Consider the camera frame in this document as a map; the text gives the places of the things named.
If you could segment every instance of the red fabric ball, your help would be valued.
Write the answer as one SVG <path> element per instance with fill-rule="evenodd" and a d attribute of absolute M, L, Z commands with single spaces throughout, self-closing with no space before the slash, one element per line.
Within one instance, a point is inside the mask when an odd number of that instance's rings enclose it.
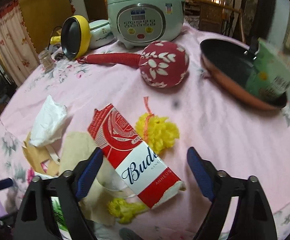
<path fill-rule="evenodd" d="M 169 88 L 185 77 L 189 56 L 185 49 L 169 41 L 154 41 L 143 51 L 139 69 L 145 82 L 153 87 Z"/>

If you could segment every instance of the yellow yarn pom-pom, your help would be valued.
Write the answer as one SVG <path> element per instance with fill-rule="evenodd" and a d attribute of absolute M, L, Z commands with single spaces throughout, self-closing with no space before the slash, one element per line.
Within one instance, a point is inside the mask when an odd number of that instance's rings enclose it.
<path fill-rule="evenodd" d="M 118 222 L 121 224 L 130 223 L 136 215 L 147 210 L 148 207 L 144 203 L 127 203 L 123 198 L 114 198 L 108 203 L 109 213 L 116 218 L 120 218 Z"/>
<path fill-rule="evenodd" d="M 145 113 L 138 119 L 135 130 L 144 139 L 144 126 L 146 117 L 149 113 Z M 173 147 L 175 139 L 179 139 L 180 132 L 175 123 L 166 122 L 168 117 L 152 116 L 148 121 L 148 140 L 149 147 L 159 154 L 165 148 Z"/>

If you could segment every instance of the orange ribbon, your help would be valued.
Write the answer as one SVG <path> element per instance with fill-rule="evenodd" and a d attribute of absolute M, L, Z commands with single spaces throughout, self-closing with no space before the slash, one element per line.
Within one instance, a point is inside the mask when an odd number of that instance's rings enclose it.
<path fill-rule="evenodd" d="M 149 97 L 144 97 L 144 104 L 145 104 L 146 110 L 149 114 L 145 119 L 145 125 L 144 125 L 144 141 L 145 142 L 148 142 L 148 122 L 149 122 L 149 119 L 154 116 L 152 111 L 150 111 L 150 109 L 149 109 L 148 99 L 149 99 Z"/>

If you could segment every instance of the metal bolt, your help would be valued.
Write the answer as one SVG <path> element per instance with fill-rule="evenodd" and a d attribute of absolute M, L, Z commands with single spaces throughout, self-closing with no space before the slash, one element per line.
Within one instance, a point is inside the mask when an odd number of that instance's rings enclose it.
<path fill-rule="evenodd" d="M 70 177 L 72 175 L 72 171 L 64 171 L 63 176 L 65 178 Z"/>
<path fill-rule="evenodd" d="M 258 181 L 258 178 L 255 177 L 255 176 L 251 176 L 251 177 L 250 177 L 250 180 L 251 180 L 252 182 L 257 182 L 257 181 Z"/>
<path fill-rule="evenodd" d="M 32 178 L 32 181 L 33 182 L 37 182 L 39 180 L 40 180 L 40 176 L 35 176 L 35 177 Z"/>
<path fill-rule="evenodd" d="M 227 173 L 225 171 L 222 171 L 222 170 L 218 171 L 217 174 L 220 177 L 226 177 L 227 176 Z"/>

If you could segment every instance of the budweiser box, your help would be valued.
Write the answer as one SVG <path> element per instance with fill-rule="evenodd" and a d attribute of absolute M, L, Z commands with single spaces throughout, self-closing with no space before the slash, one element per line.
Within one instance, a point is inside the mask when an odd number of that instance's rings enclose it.
<path fill-rule="evenodd" d="M 115 171 L 149 208 L 185 188 L 112 104 L 95 109 L 88 132 Z"/>

